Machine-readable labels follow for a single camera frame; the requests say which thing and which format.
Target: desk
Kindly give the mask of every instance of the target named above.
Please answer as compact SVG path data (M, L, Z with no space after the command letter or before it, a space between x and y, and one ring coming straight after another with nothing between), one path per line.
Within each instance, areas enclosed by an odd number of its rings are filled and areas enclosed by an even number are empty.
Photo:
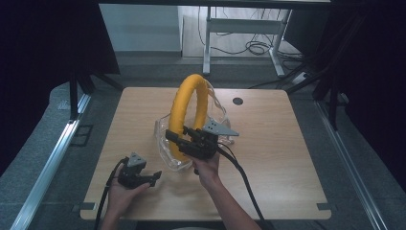
M147 161L145 174L163 171L156 187L137 197L126 219L219 220L209 195L192 168L171 171L161 159L153 135L155 120L170 112L177 88L126 88L95 169L83 219L94 219L102 190L117 162L136 151ZM328 219L330 210L290 101L282 90L216 89L232 129L240 133L230 146L246 171L266 219ZM242 105L233 98L243 99ZM220 158L220 177L237 202L254 219L258 215L236 168Z

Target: hand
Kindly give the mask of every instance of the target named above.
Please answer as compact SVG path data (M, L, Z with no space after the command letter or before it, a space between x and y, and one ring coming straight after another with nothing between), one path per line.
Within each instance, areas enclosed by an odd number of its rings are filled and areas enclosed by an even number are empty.
M208 160L200 160L189 155L188 157L192 160L194 168L199 171L200 183L206 190L220 182L218 176L220 154L218 152Z
M149 183L145 183L133 190L127 189L119 183L117 178L122 168L123 164L120 165L116 170L116 174L111 182L110 190L108 191L107 213L112 214L117 218L124 215L126 209L135 196L144 192L150 186Z

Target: white wall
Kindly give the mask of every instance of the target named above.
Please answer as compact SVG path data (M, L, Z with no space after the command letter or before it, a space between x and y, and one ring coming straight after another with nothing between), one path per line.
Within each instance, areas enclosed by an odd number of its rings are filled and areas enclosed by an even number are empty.
M181 51L177 6L100 4L114 51Z

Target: black round hole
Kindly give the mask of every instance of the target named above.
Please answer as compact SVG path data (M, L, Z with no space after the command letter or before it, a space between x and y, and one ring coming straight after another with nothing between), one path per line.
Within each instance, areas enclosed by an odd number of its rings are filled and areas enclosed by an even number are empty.
M242 105L244 101L241 98L233 98L233 103L236 105Z

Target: person's right hand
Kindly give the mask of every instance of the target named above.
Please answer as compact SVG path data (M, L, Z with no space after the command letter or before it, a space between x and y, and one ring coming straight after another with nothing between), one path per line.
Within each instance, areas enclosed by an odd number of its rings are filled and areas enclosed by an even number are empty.
M188 157L192 160L194 168L199 171L200 183L206 190L220 182L218 176L220 154L218 152L208 160L200 160L191 156Z

